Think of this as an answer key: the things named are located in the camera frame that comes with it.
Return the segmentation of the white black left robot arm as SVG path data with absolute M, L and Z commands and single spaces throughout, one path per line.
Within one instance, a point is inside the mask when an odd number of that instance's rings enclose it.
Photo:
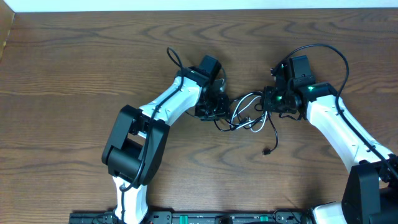
M 159 169 L 171 125 L 190 108 L 201 121 L 229 116 L 221 63 L 206 55 L 197 67 L 179 70 L 172 85 L 150 103 L 124 106 L 101 156 L 117 189 L 116 223 L 141 223 L 148 212 L 147 185 Z

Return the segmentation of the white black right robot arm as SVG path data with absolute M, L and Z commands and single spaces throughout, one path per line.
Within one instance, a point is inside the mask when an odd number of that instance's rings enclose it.
M 338 92 L 318 83 L 307 56 L 282 60 L 271 70 L 261 107 L 280 118 L 298 113 L 316 127 L 345 165 L 349 177 L 339 202 L 313 207 L 304 223 L 397 223 L 397 156 L 352 116 Z

